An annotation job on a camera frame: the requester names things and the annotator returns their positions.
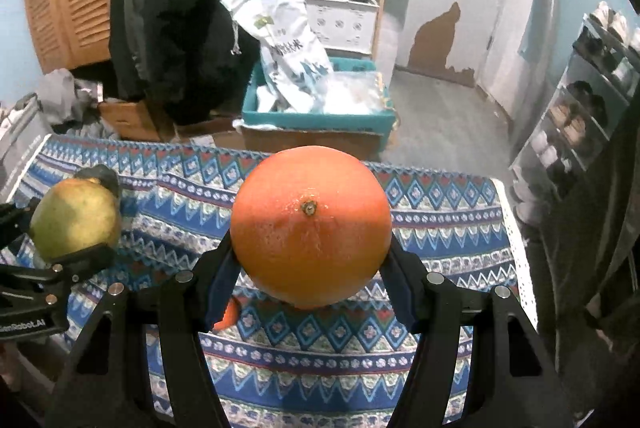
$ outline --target white storage box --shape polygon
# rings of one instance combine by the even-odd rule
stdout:
[[[378,4],[349,0],[306,0],[309,25],[327,49],[371,54]]]

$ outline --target small orange object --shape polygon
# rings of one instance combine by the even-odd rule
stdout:
[[[391,243],[391,212],[355,157],[303,146],[255,167],[236,195],[230,231],[260,289],[309,309],[353,296],[375,275]]]
[[[214,331],[223,331],[228,329],[229,327],[233,327],[240,317],[240,304],[238,300],[234,297],[231,297],[229,303],[226,305],[225,315],[222,316],[222,319],[213,325]]]

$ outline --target tablecloth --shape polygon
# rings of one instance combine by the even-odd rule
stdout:
[[[25,204],[81,167],[106,164],[120,176],[124,226],[113,267],[80,284],[69,299],[71,348],[107,286],[158,284],[217,246],[238,188],[266,157],[248,151],[51,135],[15,188]],[[428,270],[459,286],[508,285],[536,325],[529,268],[502,183],[481,176],[366,163],[392,208],[394,233]],[[4,250],[0,262],[33,265],[34,249]],[[271,299],[240,275],[235,327],[200,335],[216,390],[236,427],[383,427],[398,401],[417,346],[389,305],[379,275],[333,306],[299,311]],[[157,329],[147,351],[156,410],[171,414]],[[465,400],[471,328],[461,328],[444,422]]]

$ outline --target gray floor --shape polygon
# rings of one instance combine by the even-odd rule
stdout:
[[[477,90],[396,70],[390,93],[402,123],[383,162],[510,181],[508,123]]]

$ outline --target metal screw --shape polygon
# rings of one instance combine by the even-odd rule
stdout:
[[[494,292],[500,298],[508,298],[509,296],[511,296],[511,291],[509,291],[509,288],[503,285],[497,285],[496,287],[494,287]]]
[[[120,283],[120,282],[116,282],[116,283],[112,283],[109,286],[109,294],[111,296],[117,296],[118,294],[120,294],[122,291],[124,291],[124,284]]]
[[[177,275],[175,275],[175,281],[179,283],[187,283],[193,279],[193,273],[189,270],[180,271]]]
[[[440,285],[442,282],[444,282],[444,277],[440,273],[433,272],[427,275],[427,281],[434,285]]]

